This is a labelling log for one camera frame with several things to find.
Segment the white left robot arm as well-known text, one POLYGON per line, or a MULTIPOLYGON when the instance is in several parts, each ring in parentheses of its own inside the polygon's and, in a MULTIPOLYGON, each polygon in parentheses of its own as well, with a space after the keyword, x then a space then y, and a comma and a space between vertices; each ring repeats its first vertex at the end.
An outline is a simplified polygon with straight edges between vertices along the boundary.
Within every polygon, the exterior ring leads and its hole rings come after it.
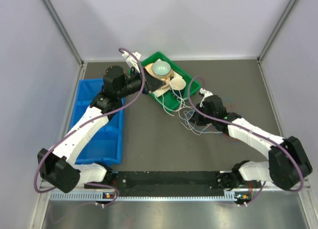
POLYGON ((97 183, 104 188, 111 185, 113 176, 108 172, 108 166, 98 162, 77 165, 77 157, 117 112, 133 104, 132 101, 124 104, 123 98, 132 94, 139 98, 142 93, 154 92, 164 85, 162 80, 147 73, 140 62, 140 53, 125 48, 119 48, 119 52, 135 72, 127 76, 120 66, 111 66, 105 71, 101 90, 81 119, 49 150, 41 149, 38 153, 33 180, 36 192, 42 193, 37 184, 39 177, 64 193, 71 192, 78 185, 97 183))

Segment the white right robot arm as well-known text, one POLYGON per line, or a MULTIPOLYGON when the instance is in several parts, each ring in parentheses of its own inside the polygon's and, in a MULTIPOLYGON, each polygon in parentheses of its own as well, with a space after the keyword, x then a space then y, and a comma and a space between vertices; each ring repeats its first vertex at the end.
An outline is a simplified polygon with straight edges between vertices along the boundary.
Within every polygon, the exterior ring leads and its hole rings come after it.
POLYGON ((228 112, 221 98, 201 88, 190 122, 197 126, 213 125, 217 131, 246 143, 266 157, 264 162, 245 160, 232 168, 232 182, 244 187, 249 181, 271 182, 289 191, 313 171, 305 150, 296 137, 283 138, 252 125, 239 114, 228 112))

